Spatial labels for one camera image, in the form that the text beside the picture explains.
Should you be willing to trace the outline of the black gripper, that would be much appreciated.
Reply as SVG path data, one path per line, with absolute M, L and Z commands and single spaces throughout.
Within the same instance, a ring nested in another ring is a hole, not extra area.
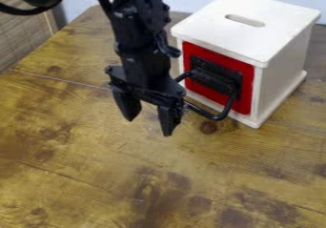
M 167 40 L 170 6 L 163 0 L 103 0 L 103 10 L 122 60 L 107 70 L 122 115 L 132 121 L 148 102 L 158 106 L 163 135 L 171 136 L 183 116 L 184 90 L 170 75 L 171 60 L 180 56 Z

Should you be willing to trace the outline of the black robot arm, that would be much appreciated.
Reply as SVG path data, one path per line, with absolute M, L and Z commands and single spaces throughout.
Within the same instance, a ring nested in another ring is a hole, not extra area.
M 0 2 L 0 12 L 36 15 L 63 0 L 21 0 L 32 8 L 21 10 Z M 122 64 L 106 68 L 110 87 L 123 117 L 131 121 L 142 103 L 156 106 L 164 136 L 180 123 L 186 95 L 170 74 L 171 60 L 180 50 L 168 44 L 164 27 L 171 22 L 170 6 L 163 0 L 96 0 L 110 19 L 115 34 L 115 52 Z

